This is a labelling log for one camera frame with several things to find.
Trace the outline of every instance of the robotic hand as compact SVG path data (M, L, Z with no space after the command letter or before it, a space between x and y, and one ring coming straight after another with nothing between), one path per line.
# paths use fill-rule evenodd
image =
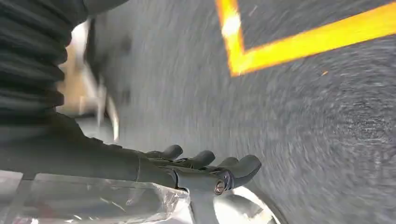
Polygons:
M181 172L217 178L213 189L218 195L224 190L231 190L248 183L262 165L256 156L248 155L240 161L234 157L228 157L218 166L210 166L215 159L211 151L203 151L191 159L176 160L182 153L183 150L180 146L173 145L163 152L153 151L145 153L145 155L151 163L172 174L176 181L180 181ZM178 182L177 187L184 188Z

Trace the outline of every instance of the plastic wrap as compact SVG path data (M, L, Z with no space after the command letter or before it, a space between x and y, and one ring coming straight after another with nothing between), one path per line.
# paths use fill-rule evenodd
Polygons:
M33 181L22 180L19 187L23 185L28 192L19 197L21 205L3 209L13 224L153 223L171 218L190 203L187 192L154 183L38 175ZM6 224L5 217L0 224Z
M0 224L6 219L21 179L21 173L0 170Z

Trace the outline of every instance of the screw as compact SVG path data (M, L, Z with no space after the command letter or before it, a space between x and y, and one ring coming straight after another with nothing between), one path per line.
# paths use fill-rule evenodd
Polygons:
M219 180L217 181L216 187L214 188L214 193L216 195L221 195L223 194L225 188L226 188L226 184L224 183L224 181Z

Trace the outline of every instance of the asphalt pavement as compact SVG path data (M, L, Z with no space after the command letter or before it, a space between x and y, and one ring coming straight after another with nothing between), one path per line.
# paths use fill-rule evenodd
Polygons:
M390 0L239 0L247 48ZM214 0L130 0L97 18L120 144L258 156L290 224L396 220L396 36L230 77Z

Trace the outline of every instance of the yellow painted line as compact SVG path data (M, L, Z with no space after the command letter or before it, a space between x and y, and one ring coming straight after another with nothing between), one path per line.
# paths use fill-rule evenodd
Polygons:
M396 34L396 2L245 50L237 0L216 0L232 76Z

